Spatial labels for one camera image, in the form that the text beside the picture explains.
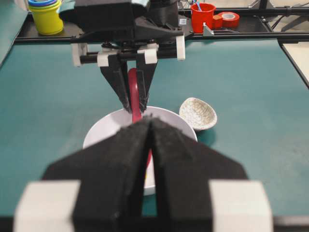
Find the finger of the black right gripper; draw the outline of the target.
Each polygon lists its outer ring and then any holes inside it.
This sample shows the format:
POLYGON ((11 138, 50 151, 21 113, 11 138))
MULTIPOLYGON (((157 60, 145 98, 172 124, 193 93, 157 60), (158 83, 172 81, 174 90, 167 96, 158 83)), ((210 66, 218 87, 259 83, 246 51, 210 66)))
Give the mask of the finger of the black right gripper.
POLYGON ((136 54, 136 75, 139 91, 139 108, 143 113, 147 109, 149 89, 157 64, 146 64, 144 54, 136 54))
POLYGON ((108 62, 109 65, 107 67, 100 67, 100 71, 117 94, 123 108, 131 113, 127 62, 122 61, 118 55, 109 55, 108 62))

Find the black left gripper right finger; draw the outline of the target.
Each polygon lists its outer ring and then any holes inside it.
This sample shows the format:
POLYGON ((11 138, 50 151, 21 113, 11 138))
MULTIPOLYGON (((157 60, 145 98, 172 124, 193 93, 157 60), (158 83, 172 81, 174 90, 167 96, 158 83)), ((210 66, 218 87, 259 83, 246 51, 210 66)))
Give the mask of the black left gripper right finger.
POLYGON ((260 181, 180 130, 151 121, 157 215, 162 232, 271 232, 260 181))

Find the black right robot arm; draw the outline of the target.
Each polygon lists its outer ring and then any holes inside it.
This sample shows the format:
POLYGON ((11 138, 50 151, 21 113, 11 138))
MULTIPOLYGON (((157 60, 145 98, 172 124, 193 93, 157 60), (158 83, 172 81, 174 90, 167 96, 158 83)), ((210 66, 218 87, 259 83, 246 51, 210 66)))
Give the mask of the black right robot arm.
POLYGON ((74 65, 96 62, 127 112, 133 103, 129 60, 136 62, 137 105, 144 112, 158 60, 185 59, 175 0, 71 0, 59 15, 82 30, 71 39, 74 65))

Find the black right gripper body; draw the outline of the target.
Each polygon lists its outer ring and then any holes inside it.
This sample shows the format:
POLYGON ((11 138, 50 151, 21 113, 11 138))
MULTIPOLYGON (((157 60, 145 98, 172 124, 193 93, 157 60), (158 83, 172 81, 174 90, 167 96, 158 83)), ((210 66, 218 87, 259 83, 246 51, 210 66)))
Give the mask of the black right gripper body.
POLYGON ((127 29, 100 29, 72 37, 72 60, 75 67, 84 63, 107 67, 111 55, 135 60, 137 55, 143 54, 146 64, 154 64, 162 58, 185 60, 185 34, 184 25, 159 26, 151 19, 139 17, 127 29))

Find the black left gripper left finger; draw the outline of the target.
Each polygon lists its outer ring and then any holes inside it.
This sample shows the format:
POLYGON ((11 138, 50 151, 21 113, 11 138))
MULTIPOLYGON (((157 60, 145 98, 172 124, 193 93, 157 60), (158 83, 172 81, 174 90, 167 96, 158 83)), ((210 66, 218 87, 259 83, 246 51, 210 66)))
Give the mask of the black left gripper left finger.
POLYGON ((151 121, 51 164, 28 183, 14 213, 16 232, 112 232, 141 215, 151 121))

